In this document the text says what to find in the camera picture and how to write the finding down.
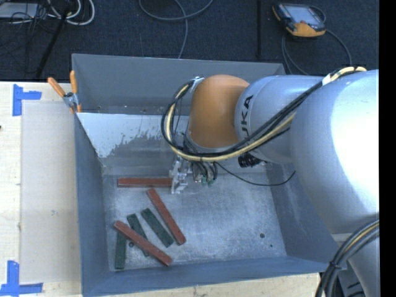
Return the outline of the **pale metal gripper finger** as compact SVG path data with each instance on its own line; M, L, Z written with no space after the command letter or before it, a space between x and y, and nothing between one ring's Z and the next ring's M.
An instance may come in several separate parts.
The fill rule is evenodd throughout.
M185 181L185 180L180 181L179 179L173 178L172 183L171 183L171 193L172 194L180 194L187 187L188 187L187 181Z
M176 156L169 170L169 177L173 179L185 179L188 171L189 162L180 156Z

